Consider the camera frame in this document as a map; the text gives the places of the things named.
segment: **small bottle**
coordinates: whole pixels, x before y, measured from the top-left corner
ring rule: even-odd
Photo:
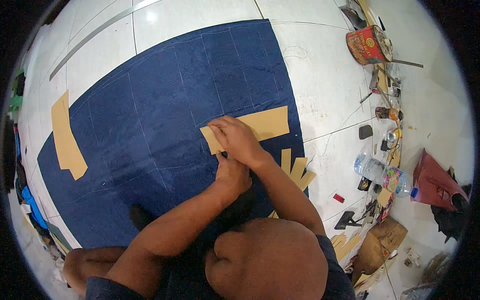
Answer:
[[[396,196],[403,198],[417,196],[418,189],[412,188],[412,178],[402,170],[388,166],[383,162],[369,157],[366,154],[360,154],[353,165],[355,172],[371,181],[382,185],[385,189],[391,191]]]
[[[403,120],[403,112],[395,108],[384,108],[379,106],[375,109],[377,119],[390,119],[393,121]]]

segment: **red tin can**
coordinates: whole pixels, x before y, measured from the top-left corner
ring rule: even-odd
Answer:
[[[392,60],[392,44],[377,25],[347,33],[347,45],[350,53],[362,65]]]

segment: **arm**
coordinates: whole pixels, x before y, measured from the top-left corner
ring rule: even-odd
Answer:
[[[200,232],[252,184],[245,165],[220,153],[217,158],[215,182],[145,227],[105,278],[143,297],[155,296],[165,257],[179,255],[187,249]]]
[[[208,125],[228,155],[257,174],[280,218],[299,222],[316,235],[326,235],[322,219],[311,201],[262,149],[250,127],[229,116],[215,119]]]

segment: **person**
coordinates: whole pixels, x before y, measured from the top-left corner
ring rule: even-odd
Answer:
[[[252,130],[229,116],[208,126],[228,154],[216,155],[215,181],[146,225],[126,249],[69,252],[63,271],[70,286],[86,299],[355,299],[317,210]],[[249,220],[218,236],[212,249],[193,247],[249,190],[249,169],[280,219]]]

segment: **red lighter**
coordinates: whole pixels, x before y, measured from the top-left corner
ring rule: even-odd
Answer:
[[[345,202],[345,199],[343,197],[339,196],[338,194],[335,194],[335,196],[333,196],[333,198],[340,203]]]

